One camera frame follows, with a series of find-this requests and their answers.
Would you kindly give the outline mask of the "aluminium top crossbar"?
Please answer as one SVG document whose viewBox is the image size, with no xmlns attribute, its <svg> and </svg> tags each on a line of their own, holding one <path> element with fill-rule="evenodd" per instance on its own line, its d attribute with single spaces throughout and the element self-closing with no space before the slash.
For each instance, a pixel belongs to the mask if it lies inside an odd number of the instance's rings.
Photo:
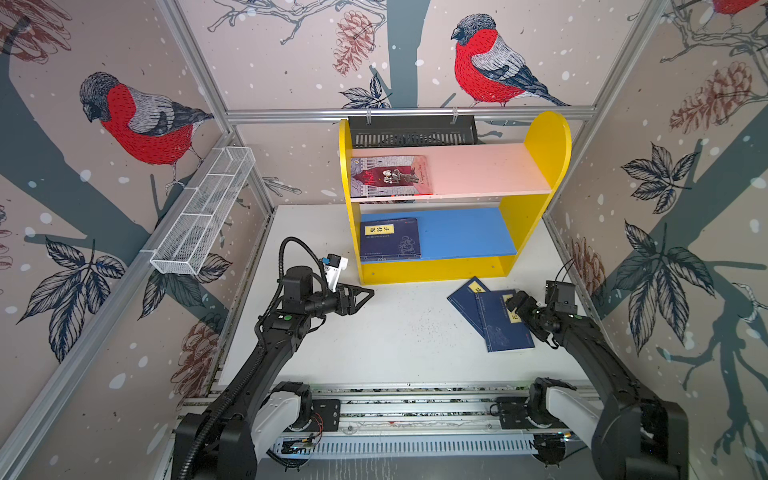
<svg viewBox="0 0 768 480">
<path fill-rule="evenodd" d="M 393 108 L 393 109 L 277 109 L 277 110 L 230 110 L 225 113 L 232 125 L 338 122 L 352 117 L 365 120 L 384 117 L 474 116 L 481 121 L 532 122 L 539 114 L 552 111 L 567 120 L 588 121 L 597 109 L 593 106 L 513 106 L 513 107 L 446 107 L 446 108 Z"/>
</svg>

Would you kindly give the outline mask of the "red illustrated book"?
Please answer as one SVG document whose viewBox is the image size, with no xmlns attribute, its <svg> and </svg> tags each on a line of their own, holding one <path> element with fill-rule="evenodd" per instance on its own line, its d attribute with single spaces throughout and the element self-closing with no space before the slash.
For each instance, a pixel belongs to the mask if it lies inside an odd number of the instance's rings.
<svg viewBox="0 0 768 480">
<path fill-rule="evenodd" d="M 425 156 L 353 158 L 350 170 L 352 199 L 432 195 Z"/>
</svg>

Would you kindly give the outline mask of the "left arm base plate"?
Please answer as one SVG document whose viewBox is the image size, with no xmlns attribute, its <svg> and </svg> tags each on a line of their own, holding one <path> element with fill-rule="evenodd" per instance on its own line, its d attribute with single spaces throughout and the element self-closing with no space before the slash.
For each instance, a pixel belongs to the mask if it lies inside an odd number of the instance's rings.
<svg viewBox="0 0 768 480">
<path fill-rule="evenodd" d="M 288 426 L 284 432 L 319 433 L 337 432 L 341 417 L 341 401 L 338 399 L 320 399 L 312 401 L 312 413 L 306 422 L 298 421 Z"/>
</svg>

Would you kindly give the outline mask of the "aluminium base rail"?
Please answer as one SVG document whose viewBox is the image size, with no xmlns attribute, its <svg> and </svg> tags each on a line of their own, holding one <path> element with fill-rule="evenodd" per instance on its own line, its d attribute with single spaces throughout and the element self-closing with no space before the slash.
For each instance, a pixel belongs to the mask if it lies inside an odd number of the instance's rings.
<svg viewBox="0 0 768 480">
<path fill-rule="evenodd" d="M 341 401 L 338 431 L 283 431 L 262 461 L 297 467 L 321 460 L 532 455 L 555 463 L 570 445 L 586 445 L 570 429 L 502 430 L 489 408 L 498 397 L 528 400 L 529 387 L 521 383 L 305 385 L 312 401 Z M 601 404 L 593 388 L 574 388 Z"/>
</svg>

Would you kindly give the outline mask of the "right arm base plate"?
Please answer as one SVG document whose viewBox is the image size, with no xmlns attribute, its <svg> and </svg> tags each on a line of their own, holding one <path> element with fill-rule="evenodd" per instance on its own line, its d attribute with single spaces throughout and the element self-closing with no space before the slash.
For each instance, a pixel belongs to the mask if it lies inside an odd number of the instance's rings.
<svg viewBox="0 0 768 480">
<path fill-rule="evenodd" d="M 559 420 L 533 419 L 528 413 L 527 399 L 523 397 L 498 397 L 491 404 L 489 413 L 499 420 L 502 430 L 568 430 Z"/>
</svg>

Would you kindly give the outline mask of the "yellow shelf with coloured boards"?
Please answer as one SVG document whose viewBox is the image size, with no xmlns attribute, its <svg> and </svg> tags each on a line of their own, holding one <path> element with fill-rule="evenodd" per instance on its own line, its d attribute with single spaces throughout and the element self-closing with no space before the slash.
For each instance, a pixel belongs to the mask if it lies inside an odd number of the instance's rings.
<svg viewBox="0 0 768 480">
<path fill-rule="evenodd" d="M 354 259 L 362 283 L 383 285 L 509 275 L 560 187 L 572 153 L 563 115 L 539 114 L 521 143 L 356 148 L 349 121 L 340 124 L 340 169 Z M 410 177 L 425 176 L 429 195 L 355 198 L 364 189 L 363 163 L 388 157 L 414 161 Z M 418 222 L 415 259 L 365 260 L 365 223 Z"/>
</svg>

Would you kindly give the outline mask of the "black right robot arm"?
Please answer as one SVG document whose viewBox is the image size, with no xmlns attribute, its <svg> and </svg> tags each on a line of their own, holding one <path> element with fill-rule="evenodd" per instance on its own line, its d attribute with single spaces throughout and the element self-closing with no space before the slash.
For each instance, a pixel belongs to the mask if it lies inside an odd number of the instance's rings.
<svg viewBox="0 0 768 480">
<path fill-rule="evenodd" d="M 543 306 L 523 290 L 505 302 L 538 340 L 565 349 L 586 373 L 601 404 L 571 384 L 537 378 L 526 409 L 536 425 L 564 424 L 590 449 L 603 479 L 686 479 L 689 427 L 684 410 L 644 385 L 608 346 L 597 323 L 560 301 L 561 282 L 546 287 Z"/>
</svg>

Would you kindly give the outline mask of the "navy book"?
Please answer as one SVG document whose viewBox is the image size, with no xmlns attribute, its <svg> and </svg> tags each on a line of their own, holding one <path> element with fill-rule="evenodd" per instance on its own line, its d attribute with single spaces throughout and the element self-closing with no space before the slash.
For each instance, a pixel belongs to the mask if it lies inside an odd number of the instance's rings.
<svg viewBox="0 0 768 480">
<path fill-rule="evenodd" d="M 482 333 L 489 353 L 535 347 L 528 328 L 506 306 L 506 301 L 515 293 L 515 289 L 475 293 Z"/>
<path fill-rule="evenodd" d="M 477 277 L 472 277 L 459 287 L 447 300 L 483 338 L 487 337 L 483 301 L 490 290 Z"/>
<path fill-rule="evenodd" d="M 419 226 L 416 218 L 362 222 L 360 235 L 362 262 L 421 258 Z"/>
</svg>

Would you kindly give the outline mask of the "black perforated tray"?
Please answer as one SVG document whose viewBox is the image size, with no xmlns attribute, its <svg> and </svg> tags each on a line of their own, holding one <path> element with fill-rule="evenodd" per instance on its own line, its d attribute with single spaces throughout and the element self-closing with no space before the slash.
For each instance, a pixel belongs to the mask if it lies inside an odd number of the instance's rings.
<svg viewBox="0 0 768 480">
<path fill-rule="evenodd" d="M 476 145 L 475 119 L 465 116 L 393 116 L 350 118 L 355 148 Z"/>
</svg>

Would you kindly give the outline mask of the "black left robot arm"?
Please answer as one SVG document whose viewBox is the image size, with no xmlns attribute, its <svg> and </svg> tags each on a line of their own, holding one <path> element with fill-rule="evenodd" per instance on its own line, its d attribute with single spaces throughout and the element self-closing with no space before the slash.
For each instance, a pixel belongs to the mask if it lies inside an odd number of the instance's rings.
<svg viewBox="0 0 768 480">
<path fill-rule="evenodd" d="M 310 258 L 309 266 L 278 264 L 276 290 L 254 327 L 254 350 L 206 410 L 186 415 L 176 428 L 172 478 L 253 479 L 284 430 L 310 423 L 310 387 L 278 382 L 279 373 L 315 332 L 313 320 L 354 315 L 375 294 L 340 282 L 347 258 Z"/>
</svg>

